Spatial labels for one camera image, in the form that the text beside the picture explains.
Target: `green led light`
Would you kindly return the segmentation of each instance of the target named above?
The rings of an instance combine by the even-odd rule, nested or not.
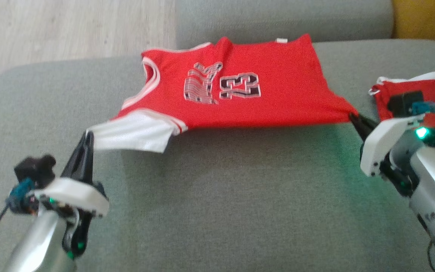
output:
[[[417,137],[419,137],[419,139],[425,138],[425,136],[427,135],[428,132],[429,132],[429,130],[426,129],[425,127],[420,127],[418,129],[416,129],[416,135],[417,135]]]

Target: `jersey neckline trim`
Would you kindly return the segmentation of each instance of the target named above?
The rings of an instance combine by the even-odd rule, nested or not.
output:
[[[149,48],[149,49],[145,50],[144,52],[142,52],[142,54],[147,52],[147,51],[152,51],[152,50],[158,50],[158,51],[169,52],[169,53],[184,53],[184,52],[199,50],[201,48],[208,47],[209,45],[212,45],[212,43],[211,42],[201,43],[200,45],[197,45],[197,46],[190,48],[190,49]]]

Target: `armhole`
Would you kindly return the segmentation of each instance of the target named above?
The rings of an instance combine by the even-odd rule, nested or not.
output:
[[[135,96],[127,98],[123,105],[122,110],[137,103],[139,100],[152,92],[160,83],[160,72],[157,65],[148,57],[142,58],[143,70],[145,72],[146,82],[144,87]]]

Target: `gray sofa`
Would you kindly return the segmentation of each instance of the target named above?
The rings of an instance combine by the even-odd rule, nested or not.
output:
[[[387,0],[178,0],[176,12],[180,48],[310,33],[331,90],[370,117],[379,76],[435,71],[434,41],[389,39]],[[19,160],[50,153],[61,172],[81,133],[114,116],[143,75],[139,56],[1,74],[0,208]],[[96,153],[111,210],[92,222],[79,271],[429,271],[428,236],[407,199],[361,173],[360,144],[337,124],[196,130],[163,155]],[[0,269],[30,223],[3,220]]]

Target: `sofa backrest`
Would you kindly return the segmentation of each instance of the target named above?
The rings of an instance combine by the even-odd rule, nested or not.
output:
[[[227,36],[234,43],[314,42],[392,36],[390,0],[176,0],[176,45],[192,48]]]

